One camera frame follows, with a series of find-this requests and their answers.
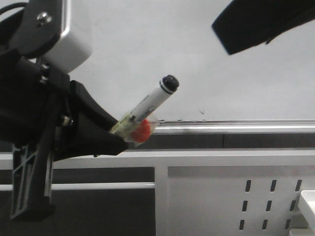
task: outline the white wall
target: white wall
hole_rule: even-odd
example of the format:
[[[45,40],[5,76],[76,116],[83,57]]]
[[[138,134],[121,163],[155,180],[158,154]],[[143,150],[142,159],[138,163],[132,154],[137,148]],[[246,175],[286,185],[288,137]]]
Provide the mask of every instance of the white wall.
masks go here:
[[[315,21],[228,56],[210,26],[229,2],[86,0],[94,53],[71,77],[116,118],[173,74],[159,119],[314,119]]]

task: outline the perforated panel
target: perforated panel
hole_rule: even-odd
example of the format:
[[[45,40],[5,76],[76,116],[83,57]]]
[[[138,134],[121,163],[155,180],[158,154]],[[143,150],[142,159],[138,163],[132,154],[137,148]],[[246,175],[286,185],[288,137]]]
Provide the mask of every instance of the perforated panel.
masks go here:
[[[315,167],[170,167],[171,236],[287,236],[306,228],[301,190],[315,188]]]

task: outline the black cable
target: black cable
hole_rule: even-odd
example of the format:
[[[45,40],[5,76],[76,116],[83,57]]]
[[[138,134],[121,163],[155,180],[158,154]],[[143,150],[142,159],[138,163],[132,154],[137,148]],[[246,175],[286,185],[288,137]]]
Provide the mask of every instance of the black cable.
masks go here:
[[[3,13],[5,13],[5,12],[7,12],[9,10],[12,10],[14,8],[26,7],[27,5],[28,5],[27,2],[17,2],[17,3],[10,4],[10,5],[5,6],[5,7],[0,9],[0,15],[2,15]]]

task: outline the marker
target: marker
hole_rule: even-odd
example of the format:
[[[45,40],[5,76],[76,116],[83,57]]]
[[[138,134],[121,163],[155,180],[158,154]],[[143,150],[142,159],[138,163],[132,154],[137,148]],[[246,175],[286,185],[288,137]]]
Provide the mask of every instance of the marker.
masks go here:
[[[147,127],[145,119],[176,92],[178,86],[179,82],[174,76],[165,76],[151,93],[113,126],[111,133],[125,139],[141,124]]]

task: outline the white camera housing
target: white camera housing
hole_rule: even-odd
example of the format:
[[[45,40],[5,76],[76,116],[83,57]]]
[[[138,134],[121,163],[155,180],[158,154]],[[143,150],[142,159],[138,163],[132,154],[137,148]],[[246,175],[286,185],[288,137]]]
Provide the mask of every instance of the white camera housing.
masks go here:
[[[83,0],[63,0],[59,41],[43,58],[63,73],[69,73],[92,54],[92,25]]]

